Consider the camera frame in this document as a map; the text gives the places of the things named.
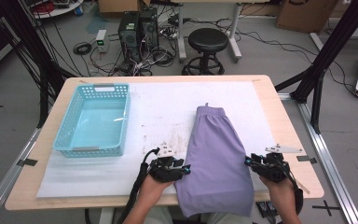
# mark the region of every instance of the black cross mark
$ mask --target black cross mark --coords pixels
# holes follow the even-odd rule
[[[312,208],[326,209],[329,216],[331,216],[330,210],[341,210],[340,207],[330,207],[330,206],[328,206],[326,200],[324,200],[324,206],[313,205]]]

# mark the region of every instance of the folded cloth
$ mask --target folded cloth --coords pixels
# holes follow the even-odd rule
[[[188,143],[191,174],[175,182],[185,217],[225,212],[249,217],[254,188],[245,149],[223,108],[199,106]]]

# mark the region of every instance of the stool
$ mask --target stool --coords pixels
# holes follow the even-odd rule
[[[198,53],[202,53],[202,56],[190,60],[183,67],[182,75],[196,75],[192,70],[198,70],[198,75],[214,75],[210,71],[213,68],[219,68],[219,75],[225,73],[225,68],[216,58],[216,53],[225,49],[228,44],[228,37],[223,32],[212,28],[193,31],[188,37],[188,44]],[[192,65],[196,60],[200,60],[199,64]],[[214,61],[214,64],[209,65],[210,60]]]

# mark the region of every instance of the purple cloth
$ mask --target purple cloth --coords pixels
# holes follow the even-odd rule
[[[191,174],[175,182],[185,217],[226,212],[249,217],[254,188],[245,149],[223,108],[199,106],[188,143]]]

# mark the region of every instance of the chair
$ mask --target chair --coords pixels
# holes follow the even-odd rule
[[[202,56],[194,58],[184,66],[182,75],[215,75],[211,72],[213,68],[219,68],[218,75],[225,73],[225,68],[217,60],[216,53],[226,48],[228,37],[221,31],[212,28],[201,28],[193,31],[188,37],[188,44]],[[200,60],[199,64],[192,65],[193,62]]]

